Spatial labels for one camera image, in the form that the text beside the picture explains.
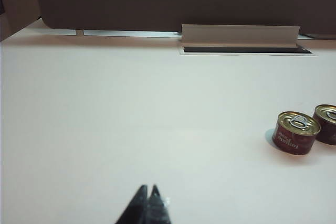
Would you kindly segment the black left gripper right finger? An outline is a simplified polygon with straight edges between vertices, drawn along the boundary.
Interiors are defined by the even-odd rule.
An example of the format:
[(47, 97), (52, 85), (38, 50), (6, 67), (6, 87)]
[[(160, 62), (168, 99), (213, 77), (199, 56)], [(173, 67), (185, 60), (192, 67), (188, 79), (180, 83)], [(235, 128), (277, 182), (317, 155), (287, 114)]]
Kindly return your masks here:
[(150, 196), (146, 200), (142, 223), (171, 223), (167, 205), (156, 184), (153, 185)]

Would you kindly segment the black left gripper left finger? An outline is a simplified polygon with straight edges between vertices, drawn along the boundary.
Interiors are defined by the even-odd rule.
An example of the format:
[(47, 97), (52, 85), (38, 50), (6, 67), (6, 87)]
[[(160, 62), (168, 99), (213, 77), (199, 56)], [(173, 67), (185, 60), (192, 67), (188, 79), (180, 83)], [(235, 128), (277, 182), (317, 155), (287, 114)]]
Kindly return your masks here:
[(141, 185), (135, 192), (132, 199), (117, 219), (116, 224), (140, 224), (145, 223), (145, 212), (147, 208), (148, 186)]

